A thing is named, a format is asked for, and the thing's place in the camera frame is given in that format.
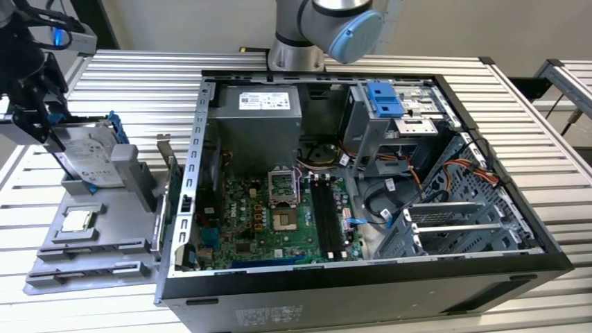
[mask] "blue drive bay latch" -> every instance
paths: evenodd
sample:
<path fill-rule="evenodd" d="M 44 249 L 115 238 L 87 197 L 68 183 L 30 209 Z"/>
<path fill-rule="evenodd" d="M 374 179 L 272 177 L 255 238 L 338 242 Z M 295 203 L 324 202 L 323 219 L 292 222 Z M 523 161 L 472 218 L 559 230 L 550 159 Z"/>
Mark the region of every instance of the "blue drive bay latch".
<path fill-rule="evenodd" d="M 367 84 L 368 100 L 376 108 L 379 117 L 402 118 L 403 107 L 398 100 L 398 93 L 391 83 L 371 82 Z"/>

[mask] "metal slatted table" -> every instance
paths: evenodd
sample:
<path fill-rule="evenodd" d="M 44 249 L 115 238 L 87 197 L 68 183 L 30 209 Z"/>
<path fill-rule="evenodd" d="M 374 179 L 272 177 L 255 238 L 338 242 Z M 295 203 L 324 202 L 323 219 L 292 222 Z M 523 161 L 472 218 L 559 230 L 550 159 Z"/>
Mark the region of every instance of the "metal slatted table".
<path fill-rule="evenodd" d="M 592 61 L 550 59 L 535 77 L 547 78 L 578 109 L 592 118 Z"/>
<path fill-rule="evenodd" d="M 68 74 L 76 115 L 115 110 L 140 158 L 163 169 L 156 134 L 183 161 L 203 69 L 266 70 L 262 53 L 100 51 Z M 576 270 L 488 311 L 340 332 L 592 332 L 592 170 L 496 65 L 478 58 L 370 56 L 328 71 L 443 74 Z M 152 304 L 154 284 L 27 296 L 26 273 L 56 213 L 62 170 L 42 147 L 20 146 L 0 172 L 0 332 L 187 332 Z"/>

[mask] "ram slot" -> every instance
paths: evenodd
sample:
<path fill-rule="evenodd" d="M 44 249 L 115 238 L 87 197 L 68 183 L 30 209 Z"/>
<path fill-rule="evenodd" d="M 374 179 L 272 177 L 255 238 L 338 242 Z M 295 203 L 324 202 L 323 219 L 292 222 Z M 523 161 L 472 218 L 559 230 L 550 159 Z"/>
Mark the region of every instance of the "ram slot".
<path fill-rule="evenodd" d="M 344 251 L 344 245 L 331 181 L 326 179 L 312 180 L 311 195 L 322 254 L 328 259 L 339 259 L 340 253 Z"/>

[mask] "power supply label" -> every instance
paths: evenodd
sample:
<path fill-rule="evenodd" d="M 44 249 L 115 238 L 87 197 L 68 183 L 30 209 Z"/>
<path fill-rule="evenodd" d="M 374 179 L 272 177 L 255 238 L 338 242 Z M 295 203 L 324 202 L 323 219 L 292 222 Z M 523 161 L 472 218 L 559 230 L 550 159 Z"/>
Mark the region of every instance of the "power supply label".
<path fill-rule="evenodd" d="M 239 110 L 290 110 L 287 92 L 244 92 L 239 99 Z"/>

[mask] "robot end effector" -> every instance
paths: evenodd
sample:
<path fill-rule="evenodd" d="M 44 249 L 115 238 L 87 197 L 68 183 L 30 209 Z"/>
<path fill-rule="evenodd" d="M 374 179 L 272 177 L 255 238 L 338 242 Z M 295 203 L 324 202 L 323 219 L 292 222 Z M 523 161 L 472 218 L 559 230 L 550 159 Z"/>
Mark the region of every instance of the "robot end effector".
<path fill-rule="evenodd" d="M 70 116 L 68 85 L 56 57 L 43 50 L 94 54 L 96 35 L 74 17 L 51 10 L 52 3 L 40 9 L 27 0 L 0 0 L 0 98 L 7 94 L 11 101 L 0 114 L 0 133 L 18 144 L 42 143 L 48 150 L 63 151 L 48 118 L 51 114 L 58 116 L 54 119 Z M 56 33 L 67 35 L 66 43 L 39 42 L 30 31 L 35 26 L 58 29 Z"/>
<path fill-rule="evenodd" d="M 276 0 L 276 40 L 267 58 L 274 71 L 323 71 L 324 52 L 355 62 L 383 29 L 372 0 Z"/>

